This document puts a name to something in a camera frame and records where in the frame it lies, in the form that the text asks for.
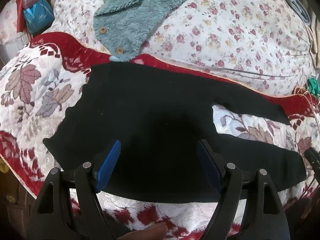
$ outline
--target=black pants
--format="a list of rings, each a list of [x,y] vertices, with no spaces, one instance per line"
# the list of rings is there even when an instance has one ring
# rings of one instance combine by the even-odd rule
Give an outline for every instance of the black pants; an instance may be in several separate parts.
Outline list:
[[[289,124],[279,105],[243,86],[130,63],[92,67],[81,99],[44,144],[63,169],[103,151],[111,138],[121,155],[106,192],[150,202],[213,202],[196,142],[239,168],[264,168],[278,191],[306,178],[301,156],[277,146],[218,134],[212,105]]]

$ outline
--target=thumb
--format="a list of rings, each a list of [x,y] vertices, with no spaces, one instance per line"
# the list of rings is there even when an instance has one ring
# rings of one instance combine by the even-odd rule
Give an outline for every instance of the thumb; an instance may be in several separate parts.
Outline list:
[[[168,228],[165,222],[152,225],[143,230],[133,231],[118,238],[118,240],[163,240]]]

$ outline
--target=black device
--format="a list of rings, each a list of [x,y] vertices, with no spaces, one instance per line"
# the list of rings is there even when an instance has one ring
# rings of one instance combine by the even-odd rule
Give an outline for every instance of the black device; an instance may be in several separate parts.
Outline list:
[[[198,141],[196,149],[212,188],[221,195],[200,240],[290,239],[281,201],[267,171],[241,171],[213,152],[205,140]],[[119,140],[113,140],[92,163],[83,163],[72,171],[53,168],[36,199],[27,240],[115,240],[96,193],[108,184],[120,151]],[[80,234],[74,222],[70,188],[77,190],[87,235]],[[248,195],[240,231],[228,237],[243,189]]]

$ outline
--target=patterned blanket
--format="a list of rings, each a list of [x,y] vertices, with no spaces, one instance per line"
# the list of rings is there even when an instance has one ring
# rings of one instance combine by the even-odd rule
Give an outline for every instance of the patterned blanket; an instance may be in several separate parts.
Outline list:
[[[34,38],[0,71],[0,156],[24,187],[36,197],[51,168],[59,166],[42,143],[51,137],[65,117],[65,110],[80,99],[82,87],[89,78],[91,65],[109,62],[109,55],[81,45],[71,35],[56,32]],[[224,82],[230,79],[200,70],[168,64],[148,54],[132,62],[190,73]],[[213,121],[219,133],[248,140],[259,140],[303,154],[310,146],[320,151],[318,100],[303,89],[292,95],[268,96],[280,104],[290,119],[290,126],[246,114],[234,114],[213,106]],[[300,198],[312,196],[318,186],[305,160],[308,179],[293,188],[279,192],[288,207]],[[75,190],[71,190],[73,208],[79,209]],[[142,229],[165,221],[167,238],[197,240],[209,222],[216,203],[164,204],[125,199],[105,192],[98,194],[102,209],[130,229]],[[239,202],[230,231],[238,231],[245,207]]]

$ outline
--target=blue package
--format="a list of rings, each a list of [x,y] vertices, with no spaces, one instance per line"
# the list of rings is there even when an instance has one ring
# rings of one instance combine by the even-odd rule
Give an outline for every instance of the blue package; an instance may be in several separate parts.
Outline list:
[[[39,0],[33,7],[23,10],[23,15],[31,34],[51,25],[54,21],[53,10],[46,0]]]

